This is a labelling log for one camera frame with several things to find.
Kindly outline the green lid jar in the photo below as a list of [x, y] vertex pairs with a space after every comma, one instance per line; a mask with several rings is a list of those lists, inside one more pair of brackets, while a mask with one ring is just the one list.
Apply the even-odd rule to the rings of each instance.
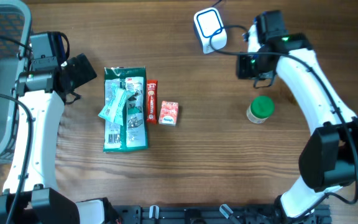
[[246, 111], [250, 122], [261, 124], [268, 119], [275, 111], [273, 100], [268, 96], [256, 97]]

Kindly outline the light green plastic sachet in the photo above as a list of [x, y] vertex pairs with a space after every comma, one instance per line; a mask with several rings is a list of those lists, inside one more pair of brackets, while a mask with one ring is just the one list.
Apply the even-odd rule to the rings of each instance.
[[123, 112], [127, 100], [134, 95], [133, 91], [120, 88], [119, 85], [111, 83], [110, 96], [98, 116], [111, 123], [124, 125]]

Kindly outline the red Nescafe coffee stick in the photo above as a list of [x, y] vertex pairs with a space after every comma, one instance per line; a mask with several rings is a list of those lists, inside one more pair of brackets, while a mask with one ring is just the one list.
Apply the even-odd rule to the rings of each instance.
[[147, 122], [157, 123], [157, 80], [147, 81]]

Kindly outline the green 3M gloves package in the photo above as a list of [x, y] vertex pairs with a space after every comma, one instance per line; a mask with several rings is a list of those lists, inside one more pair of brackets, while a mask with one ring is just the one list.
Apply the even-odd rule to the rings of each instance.
[[110, 84], [133, 91], [124, 107], [124, 125], [105, 120], [103, 152], [130, 152], [148, 148], [146, 110], [146, 72], [144, 67], [104, 69], [104, 105], [110, 96]]

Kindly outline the red tissue pack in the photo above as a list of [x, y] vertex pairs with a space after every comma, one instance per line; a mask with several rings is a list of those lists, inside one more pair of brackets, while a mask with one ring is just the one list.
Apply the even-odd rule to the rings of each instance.
[[172, 101], [162, 101], [159, 123], [175, 126], [177, 124], [179, 104]]

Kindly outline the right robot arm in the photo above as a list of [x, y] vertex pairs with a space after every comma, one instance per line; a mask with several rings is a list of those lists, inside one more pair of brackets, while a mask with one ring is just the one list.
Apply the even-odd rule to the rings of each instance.
[[254, 81], [279, 77], [310, 129], [298, 160], [300, 177], [278, 198], [283, 219], [295, 222], [341, 188], [358, 188], [358, 117], [329, 83], [306, 36], [287, 31], [280, 11], [258, 15], [245, 40], [248, 51], [237, 58], [237, 76]]

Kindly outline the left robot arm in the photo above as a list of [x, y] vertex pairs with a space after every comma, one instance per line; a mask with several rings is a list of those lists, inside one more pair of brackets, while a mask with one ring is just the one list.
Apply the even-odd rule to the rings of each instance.
[[55, 155], [59, 122], [66, 96], [96, 78], [83, 55], [70, 57], [62, 32], [30, 37], [30, 69], [15, 84], [12, 101], [19, 105], [14, 158], [0, 195], [0, 223], [104, 223], [107, 205], [101, 199], [73, 202], [59, 193]]

